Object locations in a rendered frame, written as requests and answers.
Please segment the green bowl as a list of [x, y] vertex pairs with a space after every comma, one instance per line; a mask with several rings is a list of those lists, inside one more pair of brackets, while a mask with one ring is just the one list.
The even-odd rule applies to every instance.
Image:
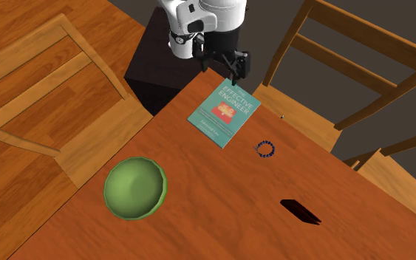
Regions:
[[106, 207], [130, 221], [151, 216], [163, 204], [168, 180], [163, 168], [147, 157], [130, 157], [108, 173], [103, 185]]

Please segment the wooden table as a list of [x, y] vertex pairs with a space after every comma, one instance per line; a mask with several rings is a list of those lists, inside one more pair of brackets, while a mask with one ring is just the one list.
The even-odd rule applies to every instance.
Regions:
[[[224, 148], [194, 128], [188, 116], [221, 82], [198, 74], [9, 260], [416, 260], [416, 214], [266, 108]], [[125, 221], [103, 184], [134, 156], [163, 168], [168, 191]]]

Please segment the teal book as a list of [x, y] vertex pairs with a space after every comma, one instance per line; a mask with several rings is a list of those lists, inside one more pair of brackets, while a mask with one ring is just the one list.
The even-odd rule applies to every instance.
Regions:
[[226, 78], [187, 120], [224, 148], [260, 105], [254, 96]]

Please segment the wooden chair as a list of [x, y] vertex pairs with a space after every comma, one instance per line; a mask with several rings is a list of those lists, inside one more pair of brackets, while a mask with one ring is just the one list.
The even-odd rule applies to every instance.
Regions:
[[[415, 73], [399, 84], [388, 81], [380, 75], [299, 34], [302, 24], [308, 18], [414, 69]], [[294, 47], [317, 61], [337, 70], [341, 74], [346, 75], [348, 78], [363, 84], [380, 94], [380, 97], [367, 107], [340, 122], [331, 123], [321, 115], [270, 86], [270, 82], [289, 47]], [[304, 0], [277, 48], [264, 80], [253, 95], [263, 101], [265, 106], [280, 116], [281, 119], [288, 122], [325, 150], [331, 151], [343, 129], [380, 111], [415, 87], [415, 43], [359, 18], [352, 13], [348, 13], [325, 0]]]
[[[52, 157], [72, 183], [81, 188], [150, 121], [151, 115], [126, 91], [63, 13], [0, 51], [0, 80], [64, 38], [71, 38], [80, 53], [0, 108], [0, 141]], [[2, 130], [2, 126], [90, 64], [104, 74], [121, 99], [62, 148], [50, 148]]]
[[416, 136], [359, 154], [344, 163], [416, 213], [416, 179], [391, 158], [393, 154], [411, 148], [416, 148]]

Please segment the dark robot stand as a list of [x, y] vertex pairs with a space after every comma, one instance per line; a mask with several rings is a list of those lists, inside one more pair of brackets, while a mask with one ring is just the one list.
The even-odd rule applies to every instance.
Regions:
[[168, 46], [166, 12], [155, 7], [124, 78], [143, 107], [153, 116], [200, 72], [195, 59], [179, 59]]

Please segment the dark flat rectangular object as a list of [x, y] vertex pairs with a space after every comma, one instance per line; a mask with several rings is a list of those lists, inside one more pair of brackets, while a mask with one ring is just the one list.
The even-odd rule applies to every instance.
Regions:
[[282, 199], [280, 204], [302, 222], [312, 225], [320, 225], [321, 223], [321, 220], [315, 214], [294, 199]]

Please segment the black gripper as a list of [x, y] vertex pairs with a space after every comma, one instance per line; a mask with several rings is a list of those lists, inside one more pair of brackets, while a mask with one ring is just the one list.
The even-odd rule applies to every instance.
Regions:
[[245, 79], [250, 72], [250, 53], [237, 51], [240, 27], [226, 32], [197, 33], [193, 38], [192, 55], [201, 65], [201, 70], [208, 69], [207, 54], [222, 54], [225, 65], [231, 72], [231, 85]]

